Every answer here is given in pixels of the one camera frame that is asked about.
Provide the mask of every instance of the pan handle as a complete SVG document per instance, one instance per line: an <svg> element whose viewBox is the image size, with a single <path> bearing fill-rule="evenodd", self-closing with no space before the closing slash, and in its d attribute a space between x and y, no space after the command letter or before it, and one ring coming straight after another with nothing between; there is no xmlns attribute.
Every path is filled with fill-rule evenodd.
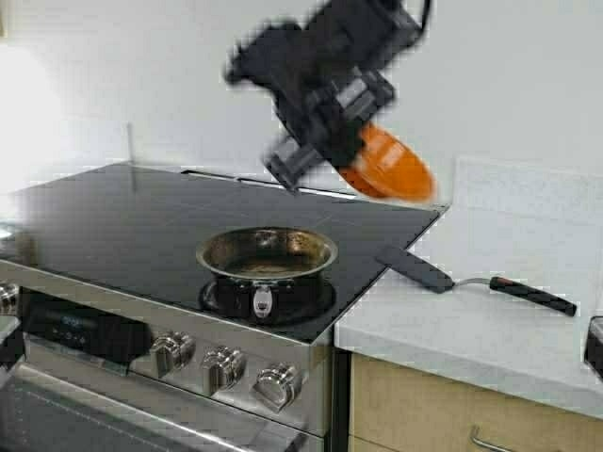
<svg viewBox="0 0 603 452"><path fill-rule="evenodd" d="M270 315L274 307L274 295L268 284L258 284L253 294L253 313L264 319Z"/></svg>

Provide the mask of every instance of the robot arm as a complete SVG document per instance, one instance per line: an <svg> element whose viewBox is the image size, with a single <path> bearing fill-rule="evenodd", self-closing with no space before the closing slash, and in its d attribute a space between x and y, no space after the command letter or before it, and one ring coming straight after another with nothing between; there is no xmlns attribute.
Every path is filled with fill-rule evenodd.
<svg viewBox="0 0 603 452"><path fill-rule="evenodd" d="M270 25L239 46L225 78L270 91L289 137L265 158L289 191L311 168L328 161L348 167L364 143L360 132L395 99L379 73L425 33L400 0L331 0L304 26Z"/></svg>

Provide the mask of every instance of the digital display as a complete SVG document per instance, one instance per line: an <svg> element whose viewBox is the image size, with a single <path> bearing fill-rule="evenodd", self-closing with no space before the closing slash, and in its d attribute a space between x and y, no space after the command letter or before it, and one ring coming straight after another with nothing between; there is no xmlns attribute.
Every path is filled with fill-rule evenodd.
<svg viewBox="0 0 603 452"><path fill-rule="evenodd" d="M148 353L148 327L136 320L24 289L30 309L25 330L62 346L128 365Z"/></svg>

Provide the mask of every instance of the white countertop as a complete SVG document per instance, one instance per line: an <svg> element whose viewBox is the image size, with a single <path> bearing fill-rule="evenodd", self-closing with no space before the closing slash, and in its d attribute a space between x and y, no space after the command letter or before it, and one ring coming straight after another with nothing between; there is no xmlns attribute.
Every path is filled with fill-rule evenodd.
<svg viewBox="0 0 603 452"><path fill-rule="evenodd" d="M603 382L582 362L603 285L603 179L472 159L457 176L453 206L412 251L455 280L544 288L577 316L481 285L435 295L389 270L337 323L335 344L603 419Z"/></svg>

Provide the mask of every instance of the drawer handle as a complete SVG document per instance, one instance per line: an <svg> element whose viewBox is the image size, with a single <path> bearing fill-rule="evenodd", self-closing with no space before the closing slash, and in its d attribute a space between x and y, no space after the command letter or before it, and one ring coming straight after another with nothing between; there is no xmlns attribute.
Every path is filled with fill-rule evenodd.
<svg viewBox="0 0 603 452"><path fill-rule="evenodd" d="M479 447L482 447L486 450L491 450L492 452L513 452L511 449L506 449L504 447L499 447L494 444L487 443L486 441L482 441L478 436L480 435L480 428L474 426L471 430L471 442Z"/></svg>

